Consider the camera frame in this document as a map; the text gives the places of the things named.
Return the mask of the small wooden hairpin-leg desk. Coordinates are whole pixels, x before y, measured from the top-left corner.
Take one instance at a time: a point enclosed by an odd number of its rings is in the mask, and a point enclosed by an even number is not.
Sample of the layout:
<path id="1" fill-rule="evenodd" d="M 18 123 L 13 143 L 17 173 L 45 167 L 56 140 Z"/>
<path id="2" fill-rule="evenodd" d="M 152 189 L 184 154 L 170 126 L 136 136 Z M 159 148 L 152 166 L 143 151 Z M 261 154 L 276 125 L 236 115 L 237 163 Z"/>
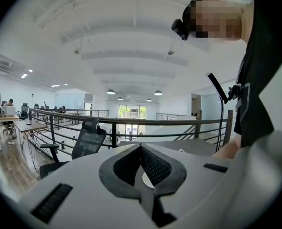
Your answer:
<path id="1" fill-rule="evenodd" d="M 26 122 L 32 122 L 32 125 L 26 125 Z M 31 163 L 33 167 L 36 168 L 36 153 L 45 151 L 41 149 L 41 144 L 44 144 L 42 130 L 44 130 L 47 126 L 43 125 L 34 120 L 20 120 L 14 122 L 15 128 L 18 131 L 18 140 L 20 151 L 24 154 L 24 147 L 26 147 L 29 152 Z"/>

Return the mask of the dark curved metal railing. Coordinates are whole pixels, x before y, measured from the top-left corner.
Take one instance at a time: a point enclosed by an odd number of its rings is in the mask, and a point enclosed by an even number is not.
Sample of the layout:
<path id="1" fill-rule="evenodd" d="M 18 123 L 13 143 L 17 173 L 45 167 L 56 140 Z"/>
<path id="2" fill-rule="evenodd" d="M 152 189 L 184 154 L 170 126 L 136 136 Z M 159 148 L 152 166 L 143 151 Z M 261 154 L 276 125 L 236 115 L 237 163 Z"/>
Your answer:
<path id="1" fill-rule="evenodd" d="M 67 125 L 62 126 L 60 125 L 59 119 L 66 119 L 66 121 L 71 122 L 81 122 L 87 118 L 92 116 L 82 116 L 82 115 L 71 115 L 71 114 L 58 114 L 58 113 L 49 113 L 43 111 L 42 109 L 33 109 L 29 110 L 29 119 L 35 119 L 38 121 L 42 121 L 50 125 L 50 129 L 53 129 L 54 126 L 58 128 L 66 128 L 73 130 L 74 128 L 69 127 Z M 218 132 L 217 135 L 214 137 L 206 138 L 207 140 L 211 140 L 217 138 L 217 141 L 214 143 L 217 147 L 220 147 L 221 144 L 226 144 L 230 140 L 231 130 L 232 130 L 232 119 L 233 119 L 233 111 L 228 111 L 228 118 L 221 119 L 221 120 L 201 120 L 198 118 L 197 120 L 191 121 L 161 121 L 161 120 L 145 120 L 145 119 L 123 119 L 123 118 L 98 118 L 99 123 L 101 124 L 109 124 L 111 125 L 110 131 L 108 131 L 107 135 L 111 137 L 111 145 L 107 145 L 107 147 L 115 148 L 116 138 L 117 137 L 129 137 L 129 138 L 162 138 L 162 137 L 174 137 L 176 140 L 188 140 L 193 138 L 199 138 L 200 134 L 209 133 L 216 131 Z M 183 132 L 175 132 L 170 131 L 170 133 L 163 132 L 161 134 L 142 134 L 142 135 L 125 135 L 125 134 L 118 134 L 118 125 L 119 124 L 136 124 L 136 125 L 144 125 L 145 127 L 148 126 L 186 126 L 187 128 L 184 129 Z"/>

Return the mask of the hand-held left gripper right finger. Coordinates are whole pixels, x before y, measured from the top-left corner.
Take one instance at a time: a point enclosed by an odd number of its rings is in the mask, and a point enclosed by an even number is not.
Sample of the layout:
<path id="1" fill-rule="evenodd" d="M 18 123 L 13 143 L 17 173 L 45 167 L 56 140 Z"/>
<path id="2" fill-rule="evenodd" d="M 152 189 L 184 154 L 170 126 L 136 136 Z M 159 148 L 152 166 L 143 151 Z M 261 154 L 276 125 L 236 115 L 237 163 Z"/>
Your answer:
<path id="1" fill-rule="evenodd" d="M 141 144 L 142 167 L 154 185 L 154 221 L 222 221 L 233 192 L 233 160 Z"/>

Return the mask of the black chest-mounted bar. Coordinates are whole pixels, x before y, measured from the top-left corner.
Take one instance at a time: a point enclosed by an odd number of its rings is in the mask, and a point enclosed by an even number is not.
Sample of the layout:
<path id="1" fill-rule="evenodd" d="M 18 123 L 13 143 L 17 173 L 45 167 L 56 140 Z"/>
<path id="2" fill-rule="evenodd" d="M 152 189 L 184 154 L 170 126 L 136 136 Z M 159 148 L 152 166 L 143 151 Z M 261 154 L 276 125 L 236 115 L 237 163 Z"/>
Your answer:
<path id="1" fill-rule="evenodd" d="M 217 79 L 213 75 L 213 73 L 207 73 L 206 76 L 211 81 L 212 85 L 214 86 L 214 88 L 216 89 L 216 91 L 219 94 L 220 98 L 222 99 L 223 103 L 227 104 L 227 102 L 228 102 L 227 96 L 226 96 L 224 90 L 222 89 L 220 83 L 217 81 Z"/>

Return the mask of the person's right forearm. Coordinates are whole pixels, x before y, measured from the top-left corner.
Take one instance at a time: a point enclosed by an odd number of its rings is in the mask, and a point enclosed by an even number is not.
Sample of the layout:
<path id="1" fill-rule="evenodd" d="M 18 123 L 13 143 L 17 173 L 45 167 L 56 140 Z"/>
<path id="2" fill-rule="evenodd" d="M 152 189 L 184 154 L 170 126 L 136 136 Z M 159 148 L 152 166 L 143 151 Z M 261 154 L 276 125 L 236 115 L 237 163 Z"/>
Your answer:
<path id="1" fill-rule="evenodd" d="M 241 135 L 235 135 L 234 139 L 217 151 L 213 157 L 233 159 L 241 148 Z"/>

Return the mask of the white desktop device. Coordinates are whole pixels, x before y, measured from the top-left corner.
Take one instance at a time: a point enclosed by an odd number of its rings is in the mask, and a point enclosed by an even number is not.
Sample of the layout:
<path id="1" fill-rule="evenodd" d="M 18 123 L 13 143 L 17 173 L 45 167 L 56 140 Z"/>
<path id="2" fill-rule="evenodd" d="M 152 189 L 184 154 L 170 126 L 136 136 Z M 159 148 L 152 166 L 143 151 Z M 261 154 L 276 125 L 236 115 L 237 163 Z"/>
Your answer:
<path id="1" fill-rule="evenodd" d="M 0 105 L 0 116 L 14 116 L 16 108 L 14 106 Z"/>

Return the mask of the black mesh office chair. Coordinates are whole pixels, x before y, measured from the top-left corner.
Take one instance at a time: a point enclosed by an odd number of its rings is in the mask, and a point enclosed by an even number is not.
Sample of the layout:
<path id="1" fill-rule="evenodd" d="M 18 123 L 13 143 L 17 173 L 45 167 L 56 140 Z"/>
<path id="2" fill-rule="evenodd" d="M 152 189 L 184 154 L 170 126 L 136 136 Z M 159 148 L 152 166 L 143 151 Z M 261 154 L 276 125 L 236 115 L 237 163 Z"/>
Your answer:
<path id="1" fill-rule="evenodd" d="M 79 137 L 72 150 L 71 158 L 74 160 L 83 156 L 88 156 L 97 153 L 100 147 L 102 146 L 106 135 L 106 130 L 100 128 L 99 126 L 99 119 L 93 117 L 85 119 L 82 122 Z M 67 161 L 60 162 L 58 160 L 56 154 L 57 147 L 58 146 L 56 144 L 41 145 L 41 148 L 46 148 L 50 150 L 54 160 L 54 163 L 43 165 L 40 167 L 41 179 L 45 178 L 50 173 L 54 172 L 55 170 L 67 163 Z"/>

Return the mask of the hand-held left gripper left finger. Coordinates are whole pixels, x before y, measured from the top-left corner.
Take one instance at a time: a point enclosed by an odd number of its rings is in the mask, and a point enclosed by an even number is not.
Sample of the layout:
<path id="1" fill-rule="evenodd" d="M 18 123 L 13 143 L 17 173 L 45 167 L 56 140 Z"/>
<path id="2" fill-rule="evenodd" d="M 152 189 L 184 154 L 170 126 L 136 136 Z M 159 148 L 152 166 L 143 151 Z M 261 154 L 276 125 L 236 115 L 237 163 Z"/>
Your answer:
<path id="1" fill-rule="evenodd" d="M 32 212 L 58 184 L 67 184 L 72 190 L 48 222 L 48 228 L 155 229 L 138 200 L 114 196 L 99 177 L 105 160 L 131 147 L 122 146 L 68 162 L 40 180 L 19 200 L 19 206 Z"/>

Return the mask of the person's black clothing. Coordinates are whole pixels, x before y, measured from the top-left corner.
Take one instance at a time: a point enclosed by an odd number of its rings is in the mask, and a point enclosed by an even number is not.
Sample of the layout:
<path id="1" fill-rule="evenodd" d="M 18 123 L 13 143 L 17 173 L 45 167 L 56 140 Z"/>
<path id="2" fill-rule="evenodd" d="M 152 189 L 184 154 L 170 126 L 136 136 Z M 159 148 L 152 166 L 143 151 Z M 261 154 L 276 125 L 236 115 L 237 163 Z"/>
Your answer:
<path id="1" fill-rule="evenodd" d="M 251 146 L 274 128 L 259 95 L 282 63 L 282 0 L 254 0 L 251 35 L 241 63 L 238 117 L 234 132 Z"/>

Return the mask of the glass entrance front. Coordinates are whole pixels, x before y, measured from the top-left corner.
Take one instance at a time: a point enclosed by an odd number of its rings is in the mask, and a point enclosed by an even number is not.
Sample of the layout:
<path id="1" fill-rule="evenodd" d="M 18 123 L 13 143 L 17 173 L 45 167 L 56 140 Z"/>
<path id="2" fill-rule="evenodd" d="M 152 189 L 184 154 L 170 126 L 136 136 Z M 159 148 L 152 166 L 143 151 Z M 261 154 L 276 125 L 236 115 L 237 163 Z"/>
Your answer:
<path id="1" fill-rule="evenodd" d="M 119 105 L 119 118 L 125 119 L 146 119 L 147 107 L 142 105 Z M 145 134 L 144 125 L 119 124 L 118 134 L 142 135 Z"/>

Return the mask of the white round plate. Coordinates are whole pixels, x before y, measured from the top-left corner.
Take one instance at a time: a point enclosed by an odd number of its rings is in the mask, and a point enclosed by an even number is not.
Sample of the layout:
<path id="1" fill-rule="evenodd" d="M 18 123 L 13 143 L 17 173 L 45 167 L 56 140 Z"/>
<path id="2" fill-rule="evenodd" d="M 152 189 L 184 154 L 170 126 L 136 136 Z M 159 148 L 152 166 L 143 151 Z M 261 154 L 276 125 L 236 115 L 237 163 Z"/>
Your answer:
<path id="1" fill-rule="evenodd" d="M 154 189 L 154 185 L 151 183 L 149 177 L 147 176 L 145 172 L 142 175 L 142 180 L 147 187 Z"/>

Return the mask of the dark balcony railing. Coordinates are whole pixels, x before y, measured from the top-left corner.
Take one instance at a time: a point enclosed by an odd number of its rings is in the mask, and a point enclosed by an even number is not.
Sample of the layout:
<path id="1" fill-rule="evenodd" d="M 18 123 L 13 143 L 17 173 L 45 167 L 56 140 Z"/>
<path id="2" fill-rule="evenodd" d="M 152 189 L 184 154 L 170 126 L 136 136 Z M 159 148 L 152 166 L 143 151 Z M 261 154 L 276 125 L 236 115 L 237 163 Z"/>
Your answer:
<path id="1" fill-rule="evenodd" d="M 195 116 L 188 115 L 178 115 L 178 114 L 165 114 L 165 113 L 156 113 L 156 120 L 161 121 L 194 121 L 197 120 Z"/>
<path id="2" fill-rule="evenodd" d="M 49 113 L 92 116 L 98 118 L 108 118 L 109 110 L 92 110 L 92 109 L 43 109 Z"/>

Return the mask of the wooden top office desk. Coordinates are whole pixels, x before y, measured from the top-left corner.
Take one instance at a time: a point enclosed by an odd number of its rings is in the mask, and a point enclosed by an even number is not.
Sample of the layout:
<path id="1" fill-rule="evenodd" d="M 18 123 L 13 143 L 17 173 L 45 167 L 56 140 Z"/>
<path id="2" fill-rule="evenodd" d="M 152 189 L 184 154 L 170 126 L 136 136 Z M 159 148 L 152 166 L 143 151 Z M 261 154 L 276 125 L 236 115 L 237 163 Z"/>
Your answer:
<path id="1" fill-rule="evenodd" d="M 0 123 L 3 122 L 16 122 L 19 121 L 19 117 L 15 116 L 0 116 Z M 0 134 L 0 151 L 2 151 L 2 142 L 1 142 L 1 134 Z"/>

